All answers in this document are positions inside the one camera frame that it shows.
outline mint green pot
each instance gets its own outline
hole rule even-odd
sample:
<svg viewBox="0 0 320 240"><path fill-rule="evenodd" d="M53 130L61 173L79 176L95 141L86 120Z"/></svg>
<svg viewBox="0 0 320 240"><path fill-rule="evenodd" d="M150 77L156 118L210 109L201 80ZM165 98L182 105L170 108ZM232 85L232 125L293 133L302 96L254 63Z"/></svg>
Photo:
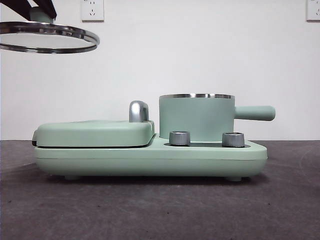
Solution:
<svg viewBox="0 0 320 240"><path fill-rule="evenodd" d="M171 131L190 132L191 141L221 141L222 133L234 131L234 119L271 121L272 106L235 106L235 97L225 94L188 93L159 98L160 138Z"/></svg>

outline silver knob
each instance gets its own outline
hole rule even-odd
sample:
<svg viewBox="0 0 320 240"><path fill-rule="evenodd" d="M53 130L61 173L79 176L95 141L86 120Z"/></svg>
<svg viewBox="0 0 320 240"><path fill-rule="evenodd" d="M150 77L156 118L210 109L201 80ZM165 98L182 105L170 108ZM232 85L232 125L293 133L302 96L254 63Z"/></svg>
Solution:
<svg viewBox="0 0 320 240"><path fill-rule="evenodd" d="M169 134L169 144L174 146L189 146L190 132L188 131L171 131Z"/></svg>
<svg viewBox="0 0 320 240"><path fill-rule="evenodd" d="M241 148L245 146L245 135L241 132L225 132L222 134L222 146Z"/></svg>

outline stainless steel lid rim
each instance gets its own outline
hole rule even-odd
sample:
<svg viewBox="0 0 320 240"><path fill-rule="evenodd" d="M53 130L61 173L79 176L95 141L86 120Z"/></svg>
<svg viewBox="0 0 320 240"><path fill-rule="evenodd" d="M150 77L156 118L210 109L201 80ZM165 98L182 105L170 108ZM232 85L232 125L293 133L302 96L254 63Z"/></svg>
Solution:
<svg viewBox="0 0 320 240"><path fill-rule="evenodd" d="M235 99L235 96L228 94L215 93L182 93L162 95L159 99L177 99L177 98L207 98L207 99Z"/></svg>
<svg viewBox="0 0 320 240"><path fill-rule="evenodd" d="M4 34L41 34L41 35L59 35L82 39L92 43L90 46L76 48L41 48L26 47L13 44L0 43L0 48L18 52L29 53L52 53L52 54L71 54L92 51L97 48L100 43L99 37L93 32L60 24L51 24L47 22L37 21L7 21L0 22L0 35Z"/></svg>

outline silver handle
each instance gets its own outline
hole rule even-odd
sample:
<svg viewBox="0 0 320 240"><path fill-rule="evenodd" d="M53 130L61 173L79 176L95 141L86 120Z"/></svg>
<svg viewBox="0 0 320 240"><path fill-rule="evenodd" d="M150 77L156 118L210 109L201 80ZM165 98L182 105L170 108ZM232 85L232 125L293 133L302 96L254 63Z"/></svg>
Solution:
<svg viewBox="0 0 320 240"><path fill-rule="evenodd" d="M148 104L144 101L132 101L129 107L129 122L141 123L149 120Z"/></svg>
<svg viewBox="0 0 320 240"><path fill-rule="evenodd" d="M32 136L32 145L37 146L37 130L34 131L33 136Z"/></svg>

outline wall outlet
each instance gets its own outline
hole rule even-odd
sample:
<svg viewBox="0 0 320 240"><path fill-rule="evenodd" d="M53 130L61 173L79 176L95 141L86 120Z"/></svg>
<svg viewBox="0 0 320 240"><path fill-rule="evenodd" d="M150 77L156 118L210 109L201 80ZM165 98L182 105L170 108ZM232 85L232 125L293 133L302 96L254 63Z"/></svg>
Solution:
<svg viewBox="0 0 320 240"><path fill-rule="evenodd" d="M103 22L104 15L104 0L82 0L82 22Z"/></svg>
<svg viewBox="0 0 320 240"><path fill-rule="evenodd" d="M320 0L306 0L306 20L320 21Z"/></svg>

